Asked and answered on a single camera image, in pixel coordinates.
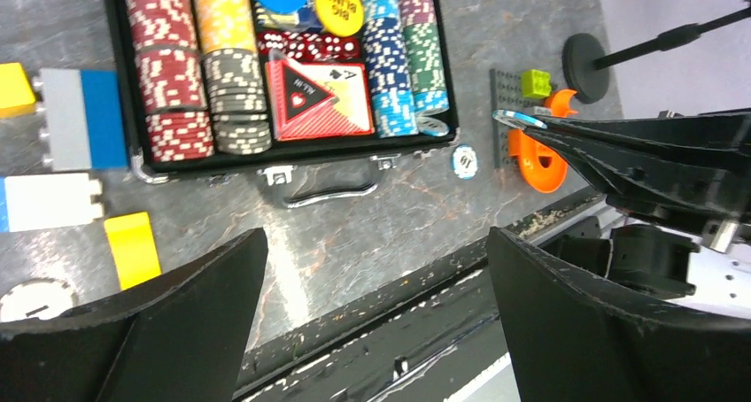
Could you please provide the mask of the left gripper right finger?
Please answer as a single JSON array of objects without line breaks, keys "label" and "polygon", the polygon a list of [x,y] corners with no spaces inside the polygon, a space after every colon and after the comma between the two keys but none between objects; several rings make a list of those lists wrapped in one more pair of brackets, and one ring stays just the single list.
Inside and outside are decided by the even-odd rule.
[{"label": "left gripper right finger", "polygon": [[749,320],[627,289],[502,228],[486,251],[522,400],[749,400]]}]

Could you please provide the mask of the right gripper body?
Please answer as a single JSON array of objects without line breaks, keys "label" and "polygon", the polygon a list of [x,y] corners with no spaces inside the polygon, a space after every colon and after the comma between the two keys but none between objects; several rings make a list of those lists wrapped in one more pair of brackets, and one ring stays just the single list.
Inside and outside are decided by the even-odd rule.
[{"label": "right gripper body", "polygon": [[695,215],[648,219],[601,196],[551,242],[576,267],[662,300],[748,300],[750,227],[726,228]]}]

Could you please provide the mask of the grey poker chip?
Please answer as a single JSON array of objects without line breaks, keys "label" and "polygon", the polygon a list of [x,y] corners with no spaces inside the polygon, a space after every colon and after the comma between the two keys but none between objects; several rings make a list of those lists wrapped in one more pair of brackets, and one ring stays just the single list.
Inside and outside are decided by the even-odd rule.
[{"label": "grey poker chip", "polygon": [[51,278],[32,279],[1,296],[1,322],[49,320],[78,304],[78,295],[67,282]]}]

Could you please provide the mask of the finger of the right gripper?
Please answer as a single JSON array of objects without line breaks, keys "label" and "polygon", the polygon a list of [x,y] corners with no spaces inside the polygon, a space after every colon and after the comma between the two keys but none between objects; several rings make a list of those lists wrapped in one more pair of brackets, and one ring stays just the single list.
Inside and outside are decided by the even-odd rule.
[{"label": "finger of the right gripper", "polygon": [[545,118],[525,134],[599,191],[690,212],[750,209],[750,112],[629,120]]}]

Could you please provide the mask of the yellow round button chip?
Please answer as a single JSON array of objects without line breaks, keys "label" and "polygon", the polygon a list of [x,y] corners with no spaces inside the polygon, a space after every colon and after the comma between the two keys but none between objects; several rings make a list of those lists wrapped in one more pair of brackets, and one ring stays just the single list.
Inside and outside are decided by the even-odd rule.
[{"label": "yellow round button chip", "polygon": [[361,0],[314,0],[314,9],[324,29],[338,37],[353,36],[364,24]]}]

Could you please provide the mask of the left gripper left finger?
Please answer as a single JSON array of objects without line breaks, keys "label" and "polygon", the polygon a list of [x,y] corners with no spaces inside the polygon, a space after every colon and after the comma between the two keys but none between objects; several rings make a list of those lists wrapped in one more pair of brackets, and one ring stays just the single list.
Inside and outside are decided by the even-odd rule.
[{"label": "left gripper left finger", "polygon": [[231,400],[267,255],[254,228],[59,317],[4,323],[2,400]]}]

